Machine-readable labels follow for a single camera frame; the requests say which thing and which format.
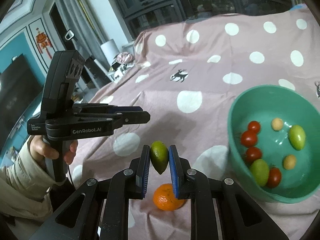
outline teal wall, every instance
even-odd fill
[[[19,34],[16,36],[13,40],[11,40],[9,43],[7,43],[5,46],[0,48],[0,72],[3,72],[11,63],[12,58],[14,56],[19,56],[23,54],[29,63],[29,66],[31,68],[31,71],[34,73],[35,77],[38,79],[40,84],[44,84],[45,82],[45,76],[42,74],[32,52],[28,45],[27,39],[25,37],[24,33]],[[41,96],[39,95],[32,103],[31,105],[26,109],[26,112],[24,114],[25,119],[20,127],[20,129],[15,133],[15,135],[12,137],[12,139],[8,139],[0,153],[0,163],[2,162],[3,156],[11,146],[14,146],[17,150],[20,150],[23,143],[28,138],[27,134],[27,126],[26,121],[28,118],[30,118],[34,112],[34,110],[37,108],[37,106],[41,102]]]

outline tangerine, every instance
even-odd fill
[[[153,194],[153,203],[164,211],[173,211],[180,208],[185,199],[176,199],[171,183],[163,184]]]

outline black deer silhouette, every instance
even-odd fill
[[[318,95],[318,98],[320,99],[320,82],[319,81],[316,81],[315,82],[315,85],[317,87],[317,95]]]
[[[170,80],[174,80],[175,78],[179,78],[177,81],[178,82],[181,80],[181,83],[184,81],[184,79],[188,76],[188,73],[182,74],[182,72],[186,71],[186,69],[179,69],[177,73],[171,76]]]

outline green plastic basin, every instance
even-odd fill
[[[273,131],[271,121],[284,121],[281,131]],[[260,187],[242,156],[247,148],[240,144],[241,134],[250,121],[258,121],[261,131],[256,147],[260,148],[269,166],[281,170],[278,187]],[[306,132],[306,144],[295,150],[288,139],[292,125],[300,125]],[[230,162],[240,185],[252,197],[266,202],[297,203],[311,196],[320,184],[320,114],[305,98],[287,88],[264,85],[253,87],[233,102],[228,116]],[[283,168],[283,159],[293,154],[297,164],[293,170]]]

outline green fruit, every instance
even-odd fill
[[[168,166],[169,152],[161,141],[155,141],[150,147],[150,159],[155,170],[161,175]]]
[[[293,125],[289,130],[289,141],[293,148],[301,151],[306,143],[306,133],[300,125]]]
[[[250,171],[260,187],[264,187],[267,184],[269,178],[269,166],[264,160],[258,159],[254,161],[250,166]]]

